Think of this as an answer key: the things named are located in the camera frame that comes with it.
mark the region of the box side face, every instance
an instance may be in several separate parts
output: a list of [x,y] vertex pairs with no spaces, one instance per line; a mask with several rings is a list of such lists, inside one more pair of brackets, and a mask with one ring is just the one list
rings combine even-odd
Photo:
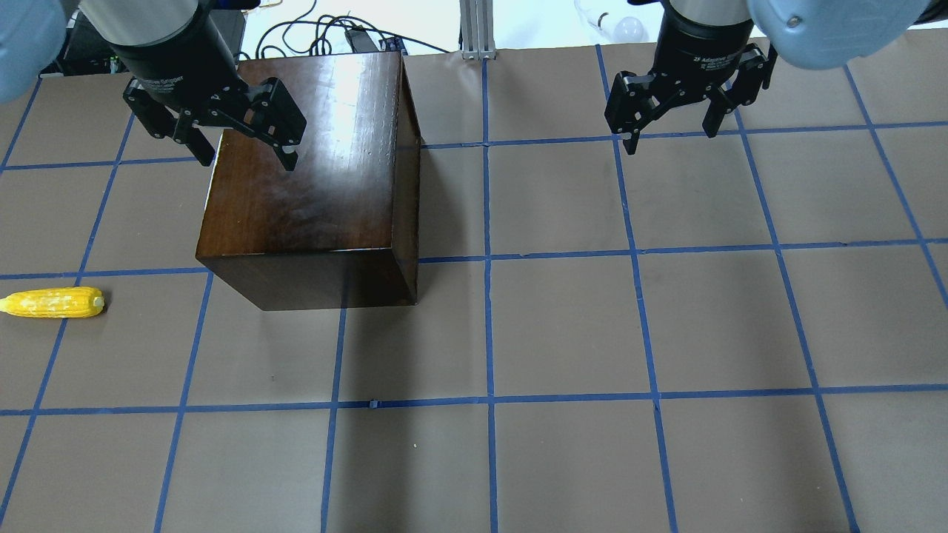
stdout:
[[264,311],[410,305],[414,291],[390,249],[201,258]]
[[395,134],[395,193],[392,206],[392,251],[414,294],[418,285],[418,201],[421,132],[415,117],[408,77],[402,69]]
[[388,248],[397,54],[250,61],[248,83],[280,78],[306,116],[296,170],[226,131],[198,243],[202,256]]

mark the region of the toy corn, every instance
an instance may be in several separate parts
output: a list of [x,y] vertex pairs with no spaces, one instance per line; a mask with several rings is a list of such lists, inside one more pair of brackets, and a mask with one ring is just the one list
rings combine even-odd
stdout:
[[39,319],[84,319],[98,315],[104,307],[102,291],[91,286],[27,290],[0,300],[0,311]]

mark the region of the table surface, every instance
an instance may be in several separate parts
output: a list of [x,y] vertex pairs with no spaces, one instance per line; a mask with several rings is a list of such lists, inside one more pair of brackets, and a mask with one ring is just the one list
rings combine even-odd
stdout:
[[215,280],[210,170],[127,78],[43,80],[0,107],[0,292],[109,308],[0,317],[0,531],[943,529],[946,51],[781,64],[632,157],[606,80],[651,45],[409,56],[421,302],[348,312]]

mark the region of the grid line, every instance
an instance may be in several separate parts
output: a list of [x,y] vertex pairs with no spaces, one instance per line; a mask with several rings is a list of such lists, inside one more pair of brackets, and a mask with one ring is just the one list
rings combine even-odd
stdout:
[[339,309],[339,329],[336,334],[336,366],[333,369],[333,393],[329,405],[329,426],[326,431],[326,458],[322,473],[322,497],[319,509],[319,531],[326,533],[329,524],[329,496],[333,479],[333,458],[336,451],[336,418],[339,409],[339,385],[342,381],[342,353],[346,338],[346,309]]
[[[850,132],[866,131],[871,128],[876,129],[903,129],[903,128],[937,128],[948,126],[948,120],[933,120],[929,122],[891,122],[887,124],[840,124],[832,126],[798,126],[787,128],[756,128],[741,130],[721,130],[719,136],[740,136],[746,135],[772,135],[788,133],[808,133],[808,132]],[[665,133],[642,133],[640,138],[688,138],[688,137],[706,137],[702,131],[690,132],[665,132]],[[561,137],[561,138],[514,138],[504,140],[470,141],[470,142],[443,142],[422,144],[425,150],[444,150],[451,148],[478,148],[481,146],[516,146],[524,144],[560,144],[567,142],[597,142],[600,140],[621,139],[618,135],[601,135],[585,137]]]
[[[948,383],[904,383],[900,385],[847,385],[820,387],[821,395],[884,395],[903,393],[948,392]],[[791,389],[718,389],[704,391],[662,391],[662,399],[747,398],[762,396],[810,396],[812,387]],[[566,395],[495,395],[412,398],[391,400],[303,401],[285,403],[202,404],[185,406],[187,413],[248,413],[259,411],[323,411],[332,409],[409,409],[452,405],[490,405],[521,403],[568,403],[582,401],[652,401],[651,392],[583,393]],[[108,414],[177,413],[176,405],[122,407],[41,408],[37,416],[84,416]],[[0,416],[29,416],[31,409],[0,410]]]
[[740,111],[735,110],[735,119],[738,122],[738,129],[741,132],[740,140],[744,147],[744,153],[747,155],[747,164],[750,167],[751,176],[754,178],[754,187],[757,189],[757,197],[760,200],[760,208],[763,211],[764,220],[767,223],[767,231],[770,233],[771,241],[774,245],[774,255],[776,257],[777,267],[780,269],[780,277],[783,279],[784,290],[787,293],[787,301],[790,305],[793,315],[793,324],[796,327],[796,334],[800,342],[800,351],[803,353],[803,359],[807,366],[807,374],[810,378],[810,386],[813,398],[816,400],[816,411],[819,414],[820,425],[823,428],[823,435],[826,438],[827,449],[829,451],[829,460],[832,463],[833,474],[836,477],[836,485],[839,487],[840,497],[842,498],[843,509],[846,512],[849,531],[859,533],[859,525],[856,522],[856,514],[852,508],[852,501],[849,499],[849,490],[846,484],[846,477],[843,475],[843,467],[839,461],[839,453],[836,449],[836,441],[833,438],[832,428],[830,427],[830,418],[827,415],[826,404],[823,401],[823,395],[820,392],[819,379],[816,375],[816,368],[813,365],[813,358],[810,353],[810,344],[807,341],[807,334],[803,328],[803,321],[800,317],[800,310],[796,304],[796,297],[793,294],[793,284],[790,280],[790,273],[787,269],[787,263],[783,257],[780,240],[777,236],[774,219],[771,216],[770,207],[767,203],[767,196],[764,192],[763,183],[760,180],[760,173],[757,169],[757,162],[754,159],[754,152],[751,150],[751,143],[744,132],[744,121],[740,116]]
[[161,479],[161,493],[158,496],[158,510],[155,513],[154,532],[161,531],[165,518],[165,504],[168,503],[168,489],[171,486],[174,471],[174,459],[177,456],[177,446],[181,438],[181,427],[184,425],[185,406],[188,405],[188,394],[191,392],[191,378],[194,374],[194,363],[197,361],[197,351],[201,344],[201,334],[204,332],[204,319],[208,314],[210,288],[214,283],[214,275],[208,272],[208,279],[204,283],[204,296],[201,299],[201,309],[197,313],[197,325],[194,327],[194,341],[191,344],[191,355],[188,357],[188,368],[184,375],[184,385],[181,386],[181,399],[177,405],[177,416],[174,418],[171,446],[168,450],[168,461],[165,464],[165,474]]
[[872,142],[875,144],[876,150],[879,152],[879,158],[882,159],[883,165],[885,166],[885,172],[888,174],[889,180],[892,182],[892,188],[895,189],[895,193],[899,197],[899,201],[902,203],[905,216],[908,217],[908,222],[912,226],[912,231],[915,232],[915,237],[917,239],[916,242],[921,247],[921,252],[925,256],[925,261],[928,262],[928,267],[932,271],[932,277],[935,278],[935,285],[939,288],[941,301],[944,303],[945,307],[948,308],[948,290],[945,289],[945,283],[941,280],[941,276],[939,274],[939,267],[935,263],[935,258],[932,257],[931,250],[928,249],[928,244],[925,242],[925,236],[921,232],[919,221],[915,218],[915,213],[912,212],[912,208],[908,205],[908,198],[905,197],[905,192],[902,190],[902,185],[899,183],[899,178],[895,174],[895,169],[892,168],[892,162],[889,161],[888,156],[885,154],[885,148],[883,147],[882,141],[879,139],[879,133],[876,132],[876,126],[872,123],[872,117],[869,116],[869,111],[866,109],[866,103],[863,101],[863,95],[859,92],[859,86],[856,85],[856,80],[852,77],[852,71],[849,70],[849,65],[844,65],[843,70],[846,72],[846,78],[849,81],[849,86],[852,88],[852,93],[855,95],[856,101],[859,103],[859,110],[863,113],[863,119],[866,121],[866,127],[869,130],[869,134],[872,135]]
[[[609,79],[606,74],[606,63],[602,56],[602,46],[595,46],[596,59],[599,62],[599,75],[602,77],[602,88],[606,101],[609,100]],[[648,329],[648,314],[646,312],[645,294],[642,290],[642,276],[639,267],[638,248],[635,246],[635,233],[632,230],[629,216],[629,199],[626,195],[626,178],[622,170],[622,154],[619,150],[619,139],[612,139],[612,153],[615,157],[615,173],[618,179],[619,199],[622,203],[623,222],[626,227],[626,237],[629,240],[629,255],[632,267],[632,282],[635,287],[635,301],[638,304],[639,323],[642,328],[642,341],[645,346],[646,367],[648,370],[648,388],[652,400],[652,415],[655,420],[655,436],[658,444],[659,466],[662,471],[662,484],[665,491],[665,507],[668,514],[668,528],[671,533],[678,533],[678,516],[675,512],[675,496],[671,486],[671,471],[668,466],[668,450],[665,446],[665,423],[662,420],[662,394],[658,386],[658,376],[655,372],[655,358],[652,354],[651,335]]]
[[490,116],[487,61],[481,60],[481,114],[483,134],[483,328],[487,388],[487,480],[490,490],[490,531],[500,531],[497,501],[497,415],[494,398],[494,308],[490,300],[492,252],[490,246]]

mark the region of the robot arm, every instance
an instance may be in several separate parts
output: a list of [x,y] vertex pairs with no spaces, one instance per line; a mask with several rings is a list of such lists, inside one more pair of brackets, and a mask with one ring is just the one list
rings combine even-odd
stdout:
[[[306,118],[279,79],[249,85],[237,74],[233,56],[210,19],[213,4],[82,0],[80,9],[135,75],[122,97],[152,137],[174,139],[209,166],[214,149],[195,126],[232,128],[270,145],[291,171]],[[56,0],[0,0],[0,8],[5,16],[15,15],[0,24],[0,97],[10,100],[55,58],[65,23]],[[48,42],[40,47],[38,39]],[[9,44],[15,53],[5,50]]]
[[[948,0],[661,1],[665,16],[651,70],[616,74],[606,105],[606,121],[629,155],[649,123],[699,101],[710,101],[705,134],[717,135],[726,115],[769,87],[778,50],[795,66],[833,68],[875,53],[912,24],[948,18]],[[766,55],[748,44],[755,23],[771,40]]]

